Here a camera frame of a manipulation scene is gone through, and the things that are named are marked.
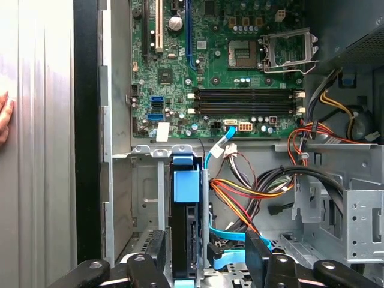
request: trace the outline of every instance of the screw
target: screw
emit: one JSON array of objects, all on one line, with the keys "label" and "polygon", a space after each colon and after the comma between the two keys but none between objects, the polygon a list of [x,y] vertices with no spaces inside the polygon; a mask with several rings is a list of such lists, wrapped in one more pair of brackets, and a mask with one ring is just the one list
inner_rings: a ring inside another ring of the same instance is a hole
[{"label": "screw", "polygon": [[286,256],[283,256],[283,255],[278,255],[276,257],[277,260],[279,260],[280,262],[287,262],[288,261],[288,258]]},{"label": "screw", "polygon": [[135,261],[144,261],[145,258],[142,255],[137,255],[136,258],[134,259]]},{"label": "screw", "polygon": [[95,262],[92,262],[91,264],[90,264],[90,268],[91,269],[97,269],[97,268],[100,268],[100,267],[102,267],[102,265],[103,264],[101,264],[101,262],[99,262],[99,261],[95,261]]},{"label": "screw", "polygon": [[331,262],[323,262],[322,265],[329,270],[336,269],[336,266],[332,264]]}]

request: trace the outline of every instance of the blue sata port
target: blue sata port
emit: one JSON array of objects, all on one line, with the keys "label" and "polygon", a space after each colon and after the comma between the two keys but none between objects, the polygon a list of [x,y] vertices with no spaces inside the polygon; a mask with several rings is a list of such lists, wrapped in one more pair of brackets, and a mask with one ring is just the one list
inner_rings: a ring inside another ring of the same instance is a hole
[{"label": "blue sata port", "polygon": [[147,119],[149,121],[162,121],[164,120],[164,115],[162,113],[148,114]]},{"label": "blue sata port", "polygon": [[152,102],[164,102],[164,96],[152,96],[151,101]]}]

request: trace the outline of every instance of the finger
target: finger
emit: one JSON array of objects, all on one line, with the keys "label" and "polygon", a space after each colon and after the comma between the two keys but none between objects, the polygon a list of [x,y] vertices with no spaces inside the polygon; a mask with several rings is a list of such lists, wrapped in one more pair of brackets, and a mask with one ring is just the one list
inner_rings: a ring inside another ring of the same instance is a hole
[{"label": "finger", "polygon": [[0,93],[0,111],[3,108],[4,104],[7,102],[8,99],[8,91],[5,91],[4,93]]},{"label": "finger", "polygon": [[9,133],[10,133],[9,127],[5,126],[4,130],[0,133],[0,146],[2,146],[5,143],[5,141],[7,141]]},{"label": "finger", "polygon": [[8,99],[7,103],[0,112],[0,131],[2,131],[10,122],[13,112],[14,100]]}]

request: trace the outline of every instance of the yellow wire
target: yellow wire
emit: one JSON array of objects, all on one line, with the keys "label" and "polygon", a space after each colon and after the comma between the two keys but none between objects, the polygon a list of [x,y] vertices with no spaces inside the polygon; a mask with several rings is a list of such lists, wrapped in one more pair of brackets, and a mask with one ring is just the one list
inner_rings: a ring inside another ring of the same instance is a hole
[{"label": "yellow wire", "polygon": [[343,111],[345,111],[348,115],[349,115],[349,125],[348,125],[348,130],[347,130],[347,134],[348,134],[348,138],[351,139],[352,138],[352,121],[353,121],[353,114],[350,112],[349,109],[347,109],[347,107],[345,107],[344,105],[342,105],[341,103],[333,100],[333,99],[330,99],[326,96],[326,91],[324,91],[321,96],[320,96],[320,100],[321,102],[325,103],[325,104],[328,104],[328,105],[331,105],[331,106],[334,106],[334,107],[337,107]]},{"label": "yellow wire", "polygon": [[247,219],[240,213],[240,211],[237,209],[237,207],[230,201],[230,199],[216,186],[212,185],[213,189],[220,195],[220,197],[227,203],[229,208],[253,231],[255,229],[252,227],[252,225],[247,221]]},{"label": "yellow wire", "polygon": [[225,180],[225,179],[217,179],[217,178],[214,179],[214,181],[216,181],[216,180],[217,180],[217,181],[222,181],[222,182],[227,183],[227,184],[229,184],[229,185],[231,185],[231,186],[233,186],[233,187],[236,187],[237,189],[246,191],[246,192],[251,193],[251,194],[256,194],[256,195],[259,195],[259,196],[265,196],[265,197],[277,197],[277,196],[280,196],[280,195],[282,195],[282,194],[285,193],[285,191],[282,191],[282,192],[280,192],[280,193],[275,193],[275,194],[260,193],[260,192],[255,192],[255,191],[253,191],[253,190],[249,190],[249,189],[247,189],[247,188],[241,187],[241,186],[239,186],[239,185],[237,185],[237,184],[235,184],[235,183],[233,183],[233,182],[230,182],[230,181],[228,181],[228,180]]}]

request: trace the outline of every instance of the green motherboard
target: green motherboard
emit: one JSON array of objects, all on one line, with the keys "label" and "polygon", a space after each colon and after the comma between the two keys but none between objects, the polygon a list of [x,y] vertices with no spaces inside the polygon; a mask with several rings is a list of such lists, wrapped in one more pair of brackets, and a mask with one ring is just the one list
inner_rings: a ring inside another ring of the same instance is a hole
[{"label": "green motherboard", "polygon": [[[133,0],[132,15],[134,137],[156,137],[159,122],[173,138],[222,136],[230,125],[240,137],[284,137],[296,127],[302,74],[265,73],[262,43],[303,28],[301,0]],[[303,53],[301,37],[274,42],[277,65]]]}]

